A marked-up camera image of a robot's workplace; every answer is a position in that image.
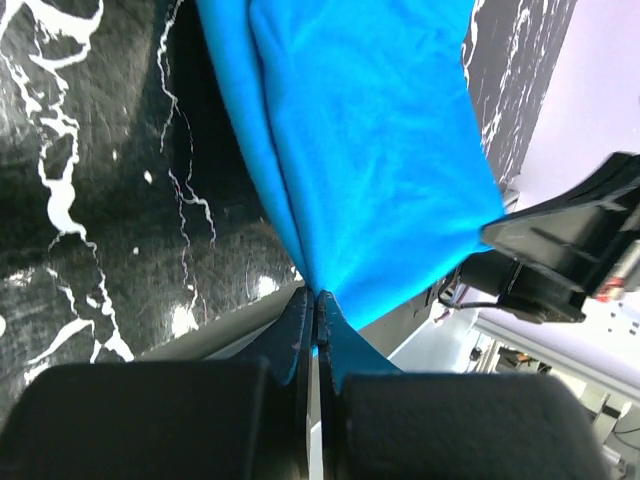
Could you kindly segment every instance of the white wall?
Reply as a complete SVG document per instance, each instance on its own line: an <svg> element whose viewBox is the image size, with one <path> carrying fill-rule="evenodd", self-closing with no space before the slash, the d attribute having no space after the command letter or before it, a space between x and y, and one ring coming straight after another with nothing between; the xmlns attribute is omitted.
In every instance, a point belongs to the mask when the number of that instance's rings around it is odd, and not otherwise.
<svg viewBox="0 0 640 480"><path fill-rule="evenodd" d="M519 208L566 191L615 151L640 153L639 19L637 0L578 1L515 183ZM607 336L609 314L597 310L579 326L536 326L489 310L481 322L566 356L590 380L610 377L613 391L630 387L624 393L639 402L640 343Z"/></svg>

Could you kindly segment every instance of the blue towel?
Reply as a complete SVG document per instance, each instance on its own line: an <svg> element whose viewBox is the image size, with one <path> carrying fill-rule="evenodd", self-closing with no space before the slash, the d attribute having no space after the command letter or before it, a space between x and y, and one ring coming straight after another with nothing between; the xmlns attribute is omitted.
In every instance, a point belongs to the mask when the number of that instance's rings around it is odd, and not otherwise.
<svg viewBox="0 0 640 480"><path fill-rule="evenodd" d="M504 212L460 65L473 0L198 6L269 217L354 328L483 249Z"/></svg>

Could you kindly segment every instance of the blue cloth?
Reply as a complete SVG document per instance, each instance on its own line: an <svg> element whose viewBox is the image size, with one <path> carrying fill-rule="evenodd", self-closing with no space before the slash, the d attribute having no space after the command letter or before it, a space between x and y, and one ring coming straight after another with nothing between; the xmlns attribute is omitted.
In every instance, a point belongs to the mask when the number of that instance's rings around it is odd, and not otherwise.
<svg viewBox="0 0 640 480"><path fill-rule="evenodd" d="M503 208L460 64L473 0L198 6L269 217L352 326L483 249Z"/></svg>

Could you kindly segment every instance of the folded fabric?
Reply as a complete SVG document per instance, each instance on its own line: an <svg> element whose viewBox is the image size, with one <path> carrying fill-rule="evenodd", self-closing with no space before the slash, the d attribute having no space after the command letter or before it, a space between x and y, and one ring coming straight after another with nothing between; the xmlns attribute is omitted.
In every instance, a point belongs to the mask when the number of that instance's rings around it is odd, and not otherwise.
<svg viewBox="0 0 640 480"><path fill-rule="evenodd" d="M361 328L480 251L503 215L460 47L473 0L198 0L270 220Z"/></svg>

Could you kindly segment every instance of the black marble surface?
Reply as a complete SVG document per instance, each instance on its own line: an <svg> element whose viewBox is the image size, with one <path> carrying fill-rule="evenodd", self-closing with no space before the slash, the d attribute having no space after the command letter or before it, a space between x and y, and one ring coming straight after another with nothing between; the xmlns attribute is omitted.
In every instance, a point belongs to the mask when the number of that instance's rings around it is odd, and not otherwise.
<svg viewBox="0 0 640 480"><path fill-rule="evenodd" d="M476 4L463 62L502 183L574 3ZM0 420L51 365L132 360L293 281L193 0L0 0L0 54Z"/></svg>

